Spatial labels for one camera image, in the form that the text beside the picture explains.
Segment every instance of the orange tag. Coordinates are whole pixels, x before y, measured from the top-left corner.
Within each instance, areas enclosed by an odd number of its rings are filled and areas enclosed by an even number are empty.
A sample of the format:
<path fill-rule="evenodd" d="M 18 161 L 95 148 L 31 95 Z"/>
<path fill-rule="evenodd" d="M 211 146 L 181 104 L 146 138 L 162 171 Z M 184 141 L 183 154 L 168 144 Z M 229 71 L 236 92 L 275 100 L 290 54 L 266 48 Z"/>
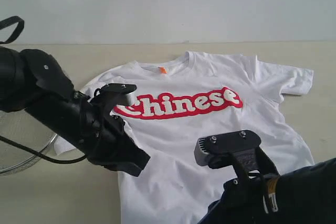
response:
<path fill-rule="evenodd" d="M 167 73 L 166 69 L 164 67 L 159 67 L 161 73 Z"/>

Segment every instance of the table surface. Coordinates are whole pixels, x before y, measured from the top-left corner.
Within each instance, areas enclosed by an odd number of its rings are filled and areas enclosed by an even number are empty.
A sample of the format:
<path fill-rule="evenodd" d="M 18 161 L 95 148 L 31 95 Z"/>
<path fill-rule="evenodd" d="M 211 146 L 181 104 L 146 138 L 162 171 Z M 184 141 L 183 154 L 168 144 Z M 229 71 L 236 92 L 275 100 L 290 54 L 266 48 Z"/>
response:
<path fill-rule="evenodd" d="M 170 45 L 16 45 L 52 54 L 77 89 L 90 79 L 132 60 L 165 62 L 186 50 L 258 55 L 266 62 L 314 70 L 313 87 L 303 97 L 287 95 L 280 106 L 286 121 L 307 142 L 316 162 L 336 156 L 336 42 L 254 42 Z M 79 151 L 58 158 L 80 156 Z M 117 174 L 87 161 L 56 165 L 39 161 L 31 168 L 0 177 L 0 222 L 120 223 Z"/>

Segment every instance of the white t-shirt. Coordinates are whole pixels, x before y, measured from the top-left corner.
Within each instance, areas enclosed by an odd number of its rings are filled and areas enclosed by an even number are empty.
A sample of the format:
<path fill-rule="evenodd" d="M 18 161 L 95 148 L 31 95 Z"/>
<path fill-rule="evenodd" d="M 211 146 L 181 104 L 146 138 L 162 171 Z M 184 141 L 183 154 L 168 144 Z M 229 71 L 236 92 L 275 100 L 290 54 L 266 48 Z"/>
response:
<path fill-rule="evenodd" d="M 197 223 L 220 199 L 223 183 L 236 175 L 232 167 L 196 164 L 194 148 L 202 136 L 252 130 L 281 174 L 312 165 L 308 146 L 279 112 L 281 94 L 306 94 L 312 79 L 312 70 L 256 56 L 203 52 L 161 64 L 133 61 L 94 78 L 84 88 L 90 96 L 110 82 L 138 86 L 134 106 L 112 111 L 151 156 L 139 177 L 119 173 L 122 224 Z M 69 148 L 56 142 L 57 152 Z"/>

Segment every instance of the black strap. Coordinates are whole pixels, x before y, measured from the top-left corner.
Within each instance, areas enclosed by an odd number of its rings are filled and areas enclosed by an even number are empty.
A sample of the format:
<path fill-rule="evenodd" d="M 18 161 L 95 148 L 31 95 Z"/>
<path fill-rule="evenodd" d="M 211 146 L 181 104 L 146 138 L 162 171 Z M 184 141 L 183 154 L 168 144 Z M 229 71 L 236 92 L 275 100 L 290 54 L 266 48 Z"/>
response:
<path fill-rule="evenodd" d="M 15 30 L 12 32 L 12 35 L 6 40 L 6 41 L 0 41 L 0 44 L 9 44 L 12 43 L 14 40 L 19 37 L 19 35 L 22 33 L 23 28 L 25 27 L 25 21 L 21 19 L 19 16 L 13 16 L 7 19 L 4 19 L 3 21 L 0 21 L 0 30 L 11 26 L 13 24 L 17 23 L 17 26 Z"/>

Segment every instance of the white wall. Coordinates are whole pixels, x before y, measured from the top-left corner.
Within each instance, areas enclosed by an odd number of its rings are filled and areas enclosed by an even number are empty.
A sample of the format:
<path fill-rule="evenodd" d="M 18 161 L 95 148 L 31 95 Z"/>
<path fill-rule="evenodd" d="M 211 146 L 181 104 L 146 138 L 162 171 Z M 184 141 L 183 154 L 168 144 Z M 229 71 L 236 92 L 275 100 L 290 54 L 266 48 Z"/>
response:
<path fill-rule="evenodd" d="M 336 39 L 336 0 L 0 0 L 11 15 L 27 44 Z"/>

